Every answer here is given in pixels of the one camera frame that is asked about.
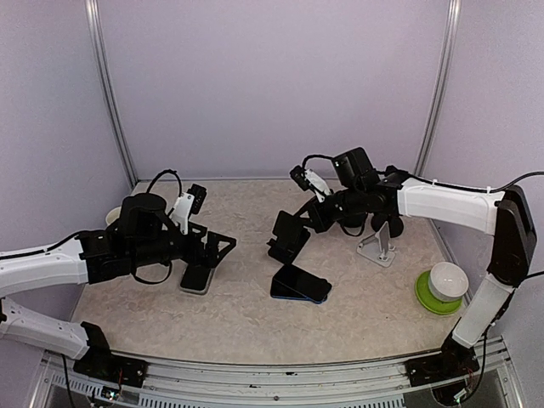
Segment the black folding phone stand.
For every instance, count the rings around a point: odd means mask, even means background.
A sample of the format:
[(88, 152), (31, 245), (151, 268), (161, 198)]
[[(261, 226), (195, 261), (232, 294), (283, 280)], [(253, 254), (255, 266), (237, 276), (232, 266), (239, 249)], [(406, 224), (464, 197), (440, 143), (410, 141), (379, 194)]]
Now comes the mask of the black folding phone stand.
[(278, 213), (272, 233), (268, 255), (282, 264), (292, 264), (311, 236), (302, 219), (285, 211)]

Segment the white folding phone stand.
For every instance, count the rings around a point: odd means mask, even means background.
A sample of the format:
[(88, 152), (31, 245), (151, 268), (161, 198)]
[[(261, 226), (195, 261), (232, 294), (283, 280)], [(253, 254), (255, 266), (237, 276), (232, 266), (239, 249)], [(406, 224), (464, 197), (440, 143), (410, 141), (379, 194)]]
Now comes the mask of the white folding phone stand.
[(390, 229), (385, 222), (378, 232), (360, 241), (356, 252), (363, 258), (384, 268), (388, 268), (395, 259), (395, 246), (390, 243)]

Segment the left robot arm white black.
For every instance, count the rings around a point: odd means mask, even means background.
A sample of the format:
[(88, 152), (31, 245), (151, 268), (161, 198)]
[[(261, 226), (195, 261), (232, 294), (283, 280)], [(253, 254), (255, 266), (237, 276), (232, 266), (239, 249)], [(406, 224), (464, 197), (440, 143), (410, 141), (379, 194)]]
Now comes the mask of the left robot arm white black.
[(19, 292), (63, 284), (97, 284), (140, 267), (168, 268), (181, 260), (188, 267), (215, 269), (236, 240), (189, 221), (202, 200), (182, 194), (172, 211), (159, 195), (126, 197), (118, 219), (107, 229), (83, 230), (49, 247), (1, 255), (1, 337), (84, 359), (103, 378), (113, 377), (119, 360), (99, 326), (58, 320), (30, 310), (11, 297)]

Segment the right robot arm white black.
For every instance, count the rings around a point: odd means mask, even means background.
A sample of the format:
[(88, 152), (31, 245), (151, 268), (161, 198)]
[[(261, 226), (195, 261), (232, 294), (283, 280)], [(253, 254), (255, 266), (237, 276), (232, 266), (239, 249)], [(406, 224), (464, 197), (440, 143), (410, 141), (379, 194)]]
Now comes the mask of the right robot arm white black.
[(302, 225), (322, 232), (327, 223), (364, 213), (389, 221), (402, 216), (461, 225), (493, 237), (487, 274), (442, 345), (434, 362), (442, 377), (453, 377), (472, 349), (500, 319), (515, 290), (528, 278), (536, 248), (536, 228), (517, 181), (499, 188), (475, 188), (419, 178), (393, 165), (377, 170), (361, 148), (329, 159), (342, 190), (333, 192), (305, 162), (290, 171), (301, 190), (315, 197)]

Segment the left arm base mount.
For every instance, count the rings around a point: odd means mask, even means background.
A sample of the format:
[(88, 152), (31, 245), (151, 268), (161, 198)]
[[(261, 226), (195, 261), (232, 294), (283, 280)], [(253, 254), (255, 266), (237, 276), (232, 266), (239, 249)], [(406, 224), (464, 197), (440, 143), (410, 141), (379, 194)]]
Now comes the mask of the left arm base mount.
[(118, 386), (142, 388), (148, 363), (116, 354), (95, 354), (76, 360), (73, 371)]

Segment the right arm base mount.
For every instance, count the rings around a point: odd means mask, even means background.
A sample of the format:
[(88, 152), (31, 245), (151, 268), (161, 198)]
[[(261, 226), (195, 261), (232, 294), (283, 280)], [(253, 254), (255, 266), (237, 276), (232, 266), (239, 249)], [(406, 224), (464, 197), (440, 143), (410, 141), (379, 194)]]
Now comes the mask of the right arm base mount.
[(434, 354), (407, 360), (405, 368), (410, 385), (419, 387), (465, 376), (470, 371), (478, 371), (480, 366), (475, 357), (458, 360), (445, 354)]

